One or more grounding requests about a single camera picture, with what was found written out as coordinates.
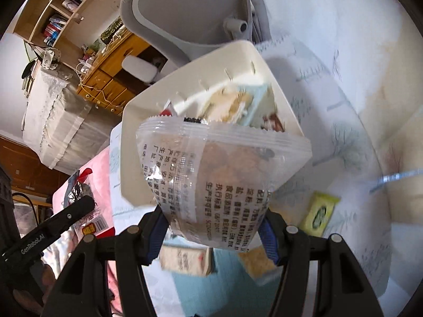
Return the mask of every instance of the yellow-green wrapper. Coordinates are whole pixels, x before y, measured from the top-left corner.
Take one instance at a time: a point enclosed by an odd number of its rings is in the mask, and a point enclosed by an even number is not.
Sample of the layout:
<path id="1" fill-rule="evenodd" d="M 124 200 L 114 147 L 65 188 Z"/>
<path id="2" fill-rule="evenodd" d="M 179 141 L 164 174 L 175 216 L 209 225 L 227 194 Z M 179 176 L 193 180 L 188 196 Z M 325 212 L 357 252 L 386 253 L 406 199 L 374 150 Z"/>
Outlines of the yellow-green wrapper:
<path id="1" fill-rule="evenodd" d="M 300 224 L 300 229 L 311 236 L 321 237 L 331 218 L 335 204 L 341 199 L 329 194 L 314 192 L 310 199 L 308 214 Z"/>

